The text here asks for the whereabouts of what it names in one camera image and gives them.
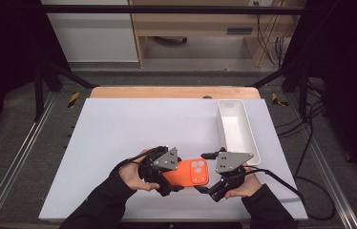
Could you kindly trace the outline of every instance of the forearm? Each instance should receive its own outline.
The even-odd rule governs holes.
[[[265,184],[255,194],[242,198],[251,216],[250,228],[293,229],[297,222]]]
[[[116,228],[125,212],[125,203],[135,191],[118,172],[98,185],[87,199],[62,223],[60,229]]]

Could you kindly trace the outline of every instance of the yellow and black tape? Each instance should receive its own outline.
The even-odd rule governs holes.
[[[77,98],[78,98],[79,93],[73,93],[71,100],[69,101],[69,105],[68,108],[72,108],[74,106],[74,103],[76,102]]]
[[[273,104],[275,105],[281,105],[283,107],[287,107],[288,103],[287,102],[280,102],[279,99],[277,98],[276,94],[273,94]]]

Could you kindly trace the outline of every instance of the horizontal black bar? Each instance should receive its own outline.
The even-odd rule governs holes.
[[[123,6],[123,5],[21,5],[22,10],[49,13],[185,13],[303,15],[322,10],[305,7]]]

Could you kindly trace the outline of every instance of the phone case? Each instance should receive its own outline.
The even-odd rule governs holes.
[[[208,164],[203,158],[182,160],[178,163],[178,169],[163,173],[164,177],[172,185],[193,187],[205,185],[209,181]]]

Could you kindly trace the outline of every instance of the white plastic bin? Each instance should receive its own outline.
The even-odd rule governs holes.
[[[232,153],[252,153],[248,165],[258,165],[260,155],[256,146],[243,101],[222,99],[218,105],[218,130],[220,145]]]

